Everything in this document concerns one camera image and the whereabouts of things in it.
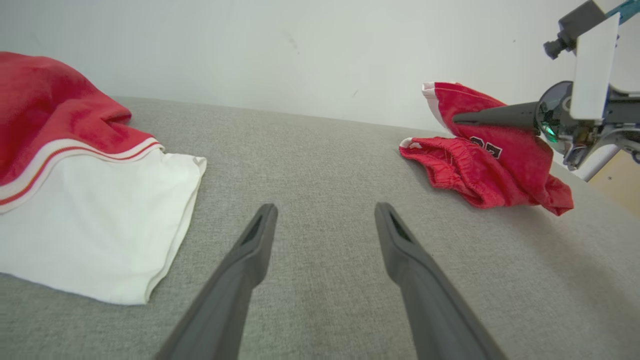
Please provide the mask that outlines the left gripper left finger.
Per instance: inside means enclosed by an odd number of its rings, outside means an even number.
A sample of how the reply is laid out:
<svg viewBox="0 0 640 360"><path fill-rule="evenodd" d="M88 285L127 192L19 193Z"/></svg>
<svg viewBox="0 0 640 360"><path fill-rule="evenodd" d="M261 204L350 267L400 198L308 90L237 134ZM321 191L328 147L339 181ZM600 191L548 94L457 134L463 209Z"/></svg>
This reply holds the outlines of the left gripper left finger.
<svg viewBox="0 0 640 360"><path fill-rule="evenodd" d="M273 203L258 208L156 359L237 359L252 292L268 273L277 219Z"/></svg>

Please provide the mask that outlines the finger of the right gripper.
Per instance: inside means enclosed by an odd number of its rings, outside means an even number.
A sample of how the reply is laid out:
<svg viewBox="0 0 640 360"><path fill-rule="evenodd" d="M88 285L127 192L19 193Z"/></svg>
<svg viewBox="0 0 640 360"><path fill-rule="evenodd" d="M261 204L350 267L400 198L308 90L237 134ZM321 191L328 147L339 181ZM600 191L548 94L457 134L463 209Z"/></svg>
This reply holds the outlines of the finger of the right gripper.
<svg viewBox="0 0 640 360"><path fill-rule="evenodd" d="M502 126L534 130L537 102L504 105L475 112L461 112L452 117L456 125Z"/></svg>

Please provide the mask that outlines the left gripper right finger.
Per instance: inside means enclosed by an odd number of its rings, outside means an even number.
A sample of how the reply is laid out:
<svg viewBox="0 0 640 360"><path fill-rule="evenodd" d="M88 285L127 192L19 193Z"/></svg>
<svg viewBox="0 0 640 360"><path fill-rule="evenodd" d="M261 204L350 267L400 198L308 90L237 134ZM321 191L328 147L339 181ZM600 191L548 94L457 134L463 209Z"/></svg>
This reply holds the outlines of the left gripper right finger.
<svg viewBox="0 0 640 360"><path fill-rule="evenodd" d="M420 360L504 360L489 331L393 206L375 206L386 272L400 287Z"/></svg>

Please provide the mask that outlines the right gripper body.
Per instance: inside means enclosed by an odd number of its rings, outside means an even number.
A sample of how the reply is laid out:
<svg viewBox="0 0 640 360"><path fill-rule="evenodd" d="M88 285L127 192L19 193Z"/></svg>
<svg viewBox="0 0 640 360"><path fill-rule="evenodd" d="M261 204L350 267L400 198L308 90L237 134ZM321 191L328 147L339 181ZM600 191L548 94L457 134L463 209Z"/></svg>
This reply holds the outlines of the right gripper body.
<svg viewBox="0 0 640 360"><path fill-rule="evenodd" d="M618 29L633 16L606 13L573 44L565 30L558 34L576 57L574 77L544 93L535 105L535 125L570 171L609 145L639 161L639 93L624 92L610 83Z"/></svg>

